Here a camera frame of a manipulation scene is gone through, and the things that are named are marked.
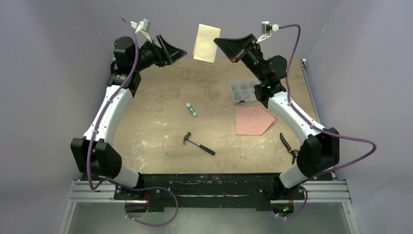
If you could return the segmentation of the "white green glue stick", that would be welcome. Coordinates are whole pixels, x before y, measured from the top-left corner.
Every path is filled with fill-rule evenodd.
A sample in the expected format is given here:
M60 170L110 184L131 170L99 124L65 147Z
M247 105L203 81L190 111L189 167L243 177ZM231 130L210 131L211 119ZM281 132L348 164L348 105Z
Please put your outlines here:
M190 113L191 113L191 115L192 115L193 117L197 117L197 113L196 113L196 111L194 110L194 108L191 106L190 103L186 103L186 107L188 108L188 110L190 111Z

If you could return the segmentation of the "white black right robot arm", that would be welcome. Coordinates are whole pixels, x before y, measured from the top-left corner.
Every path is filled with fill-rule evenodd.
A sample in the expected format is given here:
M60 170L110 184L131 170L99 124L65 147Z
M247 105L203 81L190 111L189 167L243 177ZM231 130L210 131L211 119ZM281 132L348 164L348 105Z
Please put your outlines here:
M274 184L274 194L286 198L293 187L339 163L339 139L335 128L326 129L306 114L288 96L281 80L287 76L287 60L282 56L265 59L255 36L239 39L215 38L215 44L233 62L243 64L260 81L254 94L265 108L278 115L301 143L292 168L281 173Z

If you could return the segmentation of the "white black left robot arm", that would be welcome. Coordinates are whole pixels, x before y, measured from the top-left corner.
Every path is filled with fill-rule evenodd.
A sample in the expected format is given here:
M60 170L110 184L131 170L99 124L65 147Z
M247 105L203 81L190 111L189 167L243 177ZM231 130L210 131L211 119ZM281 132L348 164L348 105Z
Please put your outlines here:
M187 55L161 35L156 39L157 43L147 40L141 46L136 45L136 38L127 36L114 41L114 61L104 100L88 130L81 138L73 138L70 145L81 173L125 186L132 199L142 198L145 186L141 175L126 167L113 148L116 129L141 82L140 72L152 65L172 65Z

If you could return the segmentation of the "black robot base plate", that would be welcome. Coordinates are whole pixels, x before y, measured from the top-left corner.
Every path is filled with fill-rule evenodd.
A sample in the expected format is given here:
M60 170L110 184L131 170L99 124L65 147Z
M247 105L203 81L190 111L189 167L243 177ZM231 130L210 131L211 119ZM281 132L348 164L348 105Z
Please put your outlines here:
M291 213L294 203L309 199L310 189L296 185L280 189L278 173L145 174L138 184L142 190L113 185L110 201L124 201L135 213L142 203L149 212L165 208L235 208Z

